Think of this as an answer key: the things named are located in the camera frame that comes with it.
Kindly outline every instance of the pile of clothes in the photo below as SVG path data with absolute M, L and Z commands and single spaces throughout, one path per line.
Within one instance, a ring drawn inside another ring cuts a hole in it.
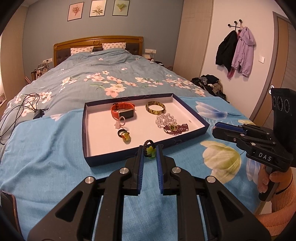
M 193 78 L 191 82 L 206 90 L 211 95 L 220 97 L 227 101 L 226 95 L 223 93 L 223 86 L 216 76 L 210 74 L 202 75 L 199 78 Z

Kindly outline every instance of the black jacket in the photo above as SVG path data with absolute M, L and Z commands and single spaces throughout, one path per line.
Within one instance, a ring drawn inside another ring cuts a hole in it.
M 226 36 L 224 41 L 218 47 L 216 64 L 224 64 L 228 72 L 230 72 L 231 70 L 231 64 L 235 53 L 235 49 L 237 47 L 237 42 L 237 33 L 233 30 Z

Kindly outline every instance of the hanging coat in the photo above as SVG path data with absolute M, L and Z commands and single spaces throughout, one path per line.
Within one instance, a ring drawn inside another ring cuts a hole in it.
M 217 55 L 216 55 L 216 64 L 223 65 L 227 68 L 228 72 L 231 70 L 231 64 L 235 49 L 237 46 L 237 33 L 236 31 L 231 31 L 224 41 L 219 45 Z
M 239 41 L 232 61 L 232 67 L 242 75 L 248 77 L 254 59 L 254 37 L 248 27 L 244 27 L 239 34 Z

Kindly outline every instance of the purple jacket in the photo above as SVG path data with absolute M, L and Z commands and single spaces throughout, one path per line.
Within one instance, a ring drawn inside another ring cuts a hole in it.
M 253 46 L 255 44 L 256 43 L 250 29 L 248 27 L 244 27 L 239 34 L 239 41 L 232 60 L 232 67 L 246 77 L 249 76 L 252 69 L 254 58 Z

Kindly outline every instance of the blue bedspread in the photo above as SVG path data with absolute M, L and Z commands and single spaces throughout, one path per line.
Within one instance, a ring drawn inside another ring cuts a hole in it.
M 254 212 L 260 201 L 250 160 L 235 144 L 214 139 L 211 134 L 217 121 L 234 125 L 250 121 L 218 97 L 182 99 L 210 127 L 205 135 L 167 148 L 164 154 L 194 176 L 214 175 Z M 82 113 L 79 109 L 23 122 L 6 143 L 0 189 L 15 195 L 25 239 L 30 229 L 85 177 L 106 177 L 125 164 L 87 165 L 82 152 Z M 145 161 L 141 194 L 125 197 L 123 240 L 177 240 L 176 198 L 160 194 L 155 160 Z
M 18 123 L 32 120 L 32 108 L 45 109 L 45 116 L 66 113 L 83 108 L 84 103 L 127 96 L 174 93 L 177 96 L 202 97 L 209 93 L 174 72 L 135 56 L 124 49 L 108 49 L 93 53 L 77 53 L 25 86 L 7 104 L 4 114 L 21 104 L 25 94 L 37 93 L 40 99 L 25 100 L 25 109 Z M 1 128 L 2 136 L 15 121 L 18 108 L 14 109 Z M 9 138 L 11 130 L 1 137 Z

